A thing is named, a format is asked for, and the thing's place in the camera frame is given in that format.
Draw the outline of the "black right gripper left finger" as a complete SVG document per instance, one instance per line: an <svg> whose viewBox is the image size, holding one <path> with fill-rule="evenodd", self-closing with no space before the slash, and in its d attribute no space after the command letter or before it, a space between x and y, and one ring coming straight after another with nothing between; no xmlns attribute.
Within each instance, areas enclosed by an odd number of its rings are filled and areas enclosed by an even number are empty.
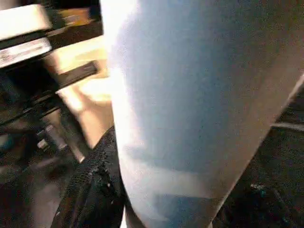
<svg viewBox="0 0 304 228"><path fill-rule="evenodd" d="M51 227L118 228L125 200L115 128L111 126L76 168Z"/></svg>

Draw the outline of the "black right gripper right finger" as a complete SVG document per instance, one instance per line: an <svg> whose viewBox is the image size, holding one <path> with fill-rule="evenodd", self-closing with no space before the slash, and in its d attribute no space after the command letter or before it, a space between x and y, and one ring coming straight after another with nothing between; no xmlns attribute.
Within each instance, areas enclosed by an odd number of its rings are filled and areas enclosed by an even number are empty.
<svg viewBox="0 0 304 228"><path fill-rule="evenodd" d="M302 228L303 180L239 180L212 221L215 228Z"/></svg>

